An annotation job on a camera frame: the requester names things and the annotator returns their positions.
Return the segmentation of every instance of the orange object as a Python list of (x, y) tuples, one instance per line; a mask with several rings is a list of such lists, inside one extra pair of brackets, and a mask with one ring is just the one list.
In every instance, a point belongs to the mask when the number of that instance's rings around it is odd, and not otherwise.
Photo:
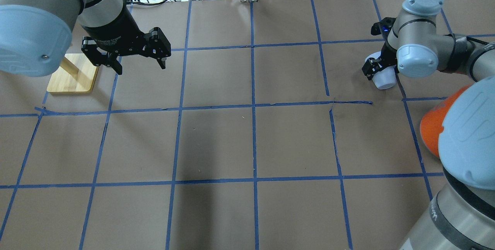
[(440, 158), (440, 154), (438, 153), (438, 139), (440, 137), (440, 133), (444, 131), (444, 127), (442, 123), (444, 123), (445, 116), (449, 109), (451, 109), (452, 104), (460, 97), (465, 90), (467, 90), (469, 86), (465, 86), (458, 90), (457, 93), (454, 93), (442, 103), (438, 104), (431, 111), (426, 113), (421, 119), (421, 123), (419, 125), (419, 132), (421, 133), (421, 138), (423, 139), (423, 143), (426, 145), (433, 155)]

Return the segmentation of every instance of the blue tape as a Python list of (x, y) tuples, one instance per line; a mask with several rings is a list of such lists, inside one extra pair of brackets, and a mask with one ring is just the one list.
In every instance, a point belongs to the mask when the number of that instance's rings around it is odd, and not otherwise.
[(170, 189), (170, 203), (168, 205), (168, 220), (167, 220), (167, 233), (166, 233), (166, 243), (165, 248), (168, 250), (170, 248), (170, 233), (172, 229), (172, 214), (174, 209), (174, 197), (175, 197), (175, 183), (177, 178), (177, 160), (179, 158), (179, 141), (181, 133), (182, 124), (182, 108), (184, 104), (184, 87), (186, 86), (186, 63), (187, 63), (187, 48), (189, 45), (189, 28), (191, 26), (191, 7), (192, 2), (189, 1), (189, 8), (187, 14), (187, 27), (186, 27), (186, 42), (184, 42), (184, 62), (182, 64), (182, 84), (181, 84), (181, 98), (179, 103), (179, 117), (177, 122), (177, 134), (175, 136), (175, 152), (174, 152), (174, 167), (172, 170), (172, 184)]
[(43, 98), (43, 102), (42, 102), (43, 105), (46, 104), (46, 100), (48, 100), (48, 91), (44, 92), (44, 98)]
[(92, 187), (92, 183), (64, 183), (64, 184), (22, 184), (20, 189), (25, 188), (67, 188), (67, 187)]
[(314, 24), (316, 25), (316, 35), (318, 37), (318, 48), (320, 49), (320, 62), (321, 62), (321, 69), (323, 71), (323, 82), (325, 85), (325, 93), (327, 93), (327, 97), (329, 97), (330, 93), (328, 90), (327, 70), (325, 69), (325, 58), (323, 56), (323, 48), (321, 45), (320, 26), (318, 24), (318, 16), (316, 15), (316, 7), (314, 6), (314, 0), (311, 0), (311, 8), (313, 9)]
[(301, 106), (301, 105), (325, 105), (325, 104), (368, 104), (373, 105), (370, 101), (319, 101), (319, 102), (287, 102), (287, 103), (263, 103), (256, 104), (256, 107), (269, 107), (269, 106)]
[[(343, 175), (344, 180), (349, 179), (386, 179), (386, 178), (415, 178), (422, 177), (422, 173), (410, 174), (377, 174), (377, 175)], [(444, 176), (443, 172), (426, 173), (428, 177)], [(281, 181), (313, 181), (313, 180), (339, 180), (341, 176), (303, 176), (303, 177), (264, 177), (256, 178), (257, 182), (281, 182)], [(253, 182), (254, 178), (229, 178), (229, 179), (203, 179), (203, 180), (182, 180), (182, 181), (145, 181), (145, 182), (110, 182), (110, 183), (65, 183), (65, 184), (21, 184), (18, 189), (37, 188), (69, 188), (69, 187), (119, 187), (119, 186), (147, 186), (147, 185), (193, 185), (212, 183), (245, 183)], [(16, 185), (0, 185), (0, 189), (13, 189)]]
[(143, 181), (143, 182), (110, 182), (95, 183), (95, 187), (119, 187), (119, 186), (148, 186), (148, 185), (170, 185), (172, 181)]
[(297, 42), (297, 43), (274, 43), (274, 44), (254, 44), (253, 47), (279, 47), (279, 46), (299, 46), (317, 45), (319, 42)]
[(209, 109), (237, 109), (237, 108), (249, 108), (251, 104), (240, 105), (217, 105), (217, 106), (202, 106), (202, 107), (183, 107), (183, 110), (209, 110)]
[(366, 39), (366, 40), (349, 40), (349, 41), (326, 41), (322, 44), (336, 44), (336, 43), (361, 43), (361, 42), (382, 42), (384, 39)]
[(218, 50), (218, 49), (241, 49), (241, 48), (246, 48), (250, 46), (215, 46), (215, 47), (196, 47), (196, 48), (187, 48), (184, 49), (184, 51), (198, 51), (198, 50)]
[(378, 9), (378, 4), (376, 0), (373, 0), (373, 5), (375, 5), (376, 16), (378, 16), (378, 21), (382, 21), (382, 15), (380, 15), (380, 9)]
[(258, 178), (259, 182), (272, 181), (312, 181), (312, 180), (339, 180), (340, 176), (308, 176), (308, 177), (270, 177)]
[(451, 25), (449, 24), (449, 21), (447, 20), (447, 16), (445, 15), (444, 9), (441, 10), (442, 16), (444, 17), (445, 24), (447, 24), (447, 29), (449, 30), (449, 33), (452, 34), (452, 29)]
[(37, 117), (39, 114), (5, 114), (0, 115), (0, 118), (20, 118), (20, 117)]
[(425, 185), (426, 185), (426, 190), (428, 191), (428, 197), (430, 197), (430, 201), (431, 201), (433, 199), (433, 194), (430, 187), (430, 181), (428, 180), (428, 175), (426, 174), (425, 164), (423, 163), (421, 150), (419, 149), (419, 143), (416, 137), (416, 131), (414, 130), (414, 125), (412, 123), (411, 114), (409, 112), (409, 107), (407, 106), (407, 102), (403, 101), (403, 104), (407, 115), (407, 120), (409, 121), (409, 126), (411, 128), (412, 138), (414, 139), (414, 146), (416, 147), (416, 153), (418, 154), (419, 165), (421, 166), (422, 175), (423, 178), (425, 179)]
[(55, 112), (39, 107), (34, 108), (37, 111), (43, 111), (43, 116), (89, 116), (89, 115), (103, 115), (108, 114), (108, 111), (95, 111), (95, 112)]
[(258, 161), (256, 154), (256, 93), (254, 65), (254, 11), (253, 2), (249, 3), (251, 18), (251, 101), (253, 109), (253, 197), (254, 197), (254, 248), (259, 250), (259, 220), (258, 220)]
[(86, 235), (86, 229), (88, 229), (88, 221), (89, 221), (90, 212), (91, 212), (92, 199), (94, 196), (94, 188), (95, 188), (95, 184), (96, 184), (96, 181), (98, 178), (99, 165), (101, 162), (101, 155), (103, 154), (103, 148), (104, 148), (105, 139), (106, 139), (106, 132), (108, 130), (108, 123), (110, 122), (110, 115), (111, 115), (111, 111), (112, 111), (113, 97), (115, 95), (115, 88), (117, 87), (117, 80), (118, 80), (118, 75), (115, 74), (115, 77), (113, 79), (112, 93), (110, 94), (110, 100), (108, 102), (108, 110), (106, 112), (105, 127), (103, 128), (103, 134), (101, 135), (101, 142), (99, 145), (97, 162), (96, 162), (96, 166), (94, 168), (94, 175), (93, 175), (93, 180), (92, 180), (92, 185), (91, 185), (90, 197), (88, 200), (88, 207), (86, 208), (86, 215), (84, 217), (83, 231), (81, 232), (81, 240), (79, 241), (79, 250), (83, 249), (85, 235)]
[(340, 179), (340, 185), (341, 185), (341, 197), (342, 197), (343, 217), (344, 217), (344, 221), (345, 221), (345, 231), (347, 232), (347, 241), (349, 244), (349, 248), (353, 249), (352, 236), (350, 233), (349, 213), (348, 213), (348, 209), (347, 209), (347, 200), (345, 199), (345, 188), (343, 185), (344, 177), (342, 175), (342, 168), (341, 168), (341, 164), (339, 161), (339, 151), (337, 150), (336, 136), (335, 136), (336, 130), (335, 130), (335, 122), (334, 122), (334, 113), (332, 110), (329, 111), (329, 116), (330, 116), (330, 124), (332, 126), (332, 138), (333, 138), (334, 150), (335, 150), (335, 161), (336, 161), (336, 165), (337, 165), (337, 171), (339, 172), (339, 179)]
[(403, 101), (429, 101), (429, 100), (446, 100), (447, 97), (416, 97), (416, 98), (406, 98)]
[(488, 34), (488, 35), (469, 35), (469, 37), (495, 37), (495, 34)]
[(12, 210), (12, 204), (14, 204), (14, 199), (15, 199), (15, 196), (17, 194), (17, 191), (19, 190), (19, 185), (21, 183), (22, 174), (24, 172), (24, 169), (26, 167), (26, 163), (28, 161), (28, 157), (29, 157), (29, 153), (31, 151), (32, 143), (34, 141), (36, 133), (38, 132), (39, 124), (41, 123), (42, 118), (43, 118), (43, 112), (41, 112), (41, 114), (38, 116), (38, 121), (36, 122), (36, 126), (34, 128), (34, 131), (32, 132), (31, 140), (29, 141), (28, 148), (26, 150), (26, 154), (24, 155), (21, 170), (19, 171), (19, 175), (17, 176), (17, 182), (14, 186), (14, 191), (12, 192), (12, 197), (10, 197), (9, 207), (7, 208), (7, 212), (5, 213), (5, 217), (3, 218), (2, 228), (0, 229), (0, 241), (2, 240), (3, 232), (5, 231), (5, 226), (7, 225), (7, 220), (9, 219), (10, 211)]
[(346, 180), (355, 179), (388, 179), (388, 178), (415, 178), (423, 177), (423, 173), (410, 173), (410, 174), (381, 174), (381, 175), (349, 175), (343, 176)]
[(161, 111), (178, 111), (179, 108), (153, 108), (153, 109), (121, 109), (121, 110), (112, 110), (112, 114), (118, 113), (139, 113), (139, 112), (161, 112)]

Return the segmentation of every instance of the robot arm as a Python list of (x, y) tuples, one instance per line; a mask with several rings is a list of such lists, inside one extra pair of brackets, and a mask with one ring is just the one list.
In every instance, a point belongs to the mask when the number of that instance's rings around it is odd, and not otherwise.
[(385, 44), (379, 58), (368, 58), (368, 80), (387, 67), (407, 77), (435, 70), (466, 74), (476, 83), (454, 102), (439, 137), (444, 168), (466, 185), (495, 190), (495, 43), (464, 35), (436, 34), (435, 17), (444, 0), (405, 0), (397, 18), (371, 28)]
[(362, 70), (368, 80), (397, 65), (407, 77), (425, 77), (435, 70), (460, 73), (474, 81), (495, 75), (495, 43), (452, 34), (436, 34), (436, 16), (444, 0), (405, 0), (397, 18), (375, 23), (371, 34), (382, 35), (381, 56), (366, 60)]
[(117, 58), (139, 54), (164, 69), (171, 55), (160, 28), (141, 32), (123, 0), (0, 0), (0, 70), (28, 76), (55, 72), (76, 20), (90, 36), (81, 49), (95, 66), (122, 74)]

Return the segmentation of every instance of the grid square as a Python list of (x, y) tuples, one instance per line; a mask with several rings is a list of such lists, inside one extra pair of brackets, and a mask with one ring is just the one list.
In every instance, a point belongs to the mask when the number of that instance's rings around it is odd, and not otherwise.
[(97, 187), (83, 249), (165, 249), (170, 185)]
[(423, 116), (440, 103), (442, 103), (442, 100), (407, 102), (407, 107), (409, 108), (412, 123), (414, 126), (414, 132), (416, 133), (416, 138), (418, 140), (419, 150), (421, 151), (421, 157), (423, 157), (423, 163), (425, 164), (425, 169), (428, 173), (442, 172), (442, 163), (440, 162), (438, 157), (434, 156), (430, 152), (430, 150), (426, 148), (425, 143), (423, 142), (423, 139), (421, 137), (419, 125), (421, 124)]
[(170, 249), (254, 249), (253, 183), (178, 185)]
[[(376, 0), (376, 5), (378, 5), (378, 10), (380, 11), (380, 16), (382, 16), (382, 19), (385, 17), (395, 18), (399, 15), (399, 12), (401, 12), (403, 2), (404, 0)], [(437, 25), (438, 35), (449, 34), (447, 23), (445, 23), (445, 19), (442, 14), (437, 15), (435, 24)]]
[(87, 94), (50, 94), (46, 99), (46, 109), (56, 112), (96, 112), (107, 111), (112, 94), (115, 72), (108, 67), (100, 67), (93, 90)]
[(0, 114), (32, 114), (43, 103), (50, 76), (28, 77), (0, 71)]
[(3, 223), (14, 189), (0, 189), (0, 222)]
[(172, 180), (177, 111), (112, 114), (98, 182)]
[(37, 117), (0, 118), (0, 185), (15, 185)]
[(132, 16), (144, 33), (160, 27), (172, 49), (184, 48), (189, 3), (167, 2), (157, 7), (133, 5)]
[(337, 175), (329, 105), (256, 108), (258, 177)]
[(21, 184), (92, 183), (106, 115), (45, 116)]
[(473, 84), (470, 77), (461, 74), (433, 72), (423, 78), (409, 78), (398, 74), (408, 98), (449, 97), (460, 88)]
[(253, 19), (255, 44), (318, 41), (311, 0), (259, 0)]
[(402, 102), (336, 104), (333, 114), (344, 175), (421, 173)]
[(77, 249), (91, 188), (19, 189), (0, 248)]
[(249, 4), (239, 0), (191, 3), (189, 48), (251, 44)]
[(258, 182), (261, 249), (348, 249), (340, 182)]
[(367, 56), (380, 51), (383, 42), (323, 44), (328, 88), (332, 100), (401, 100), (398, 85), (378, 90), (361, 68)]
[(354, 250), (398, 248), (430, 202), (421, 177), (345, 180), (344, 187)]
[(251, 108), (182, 112), (177, 180), (252, 177)]
[(184, 107), (252, 104), (251, 50), (189, 51)]
[(314, 0), (322, 41), (377, 39), (370, 34), (378, 22), (373, 0)]
[(256, 103), (329, 100), (317, 45), (254, 50)]
[(445, 0), (444, 12), (454, 33), (495, 34), (493, 0)]
[(184, 53), (173, 52), (162, 70), (155, 59), (129, 56), (122, 59), (112, 109), (166, 109), (179, 107)]

